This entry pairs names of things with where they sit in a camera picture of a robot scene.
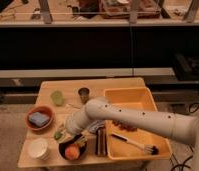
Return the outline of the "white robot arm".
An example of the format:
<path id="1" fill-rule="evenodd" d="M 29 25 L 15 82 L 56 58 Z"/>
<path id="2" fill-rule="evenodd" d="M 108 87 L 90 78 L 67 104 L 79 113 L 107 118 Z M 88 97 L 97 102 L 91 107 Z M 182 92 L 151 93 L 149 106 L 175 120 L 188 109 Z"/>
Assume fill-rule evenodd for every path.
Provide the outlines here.
<path id="1" fill-rule="evenodd" d="M 116 107 L 105 98 L 89 100 L 70 115 L 65 127 L 78 135 L 95 120 L 114 120 L 194 147 L 192 171 L 199 171 L 199 117 Z"/>

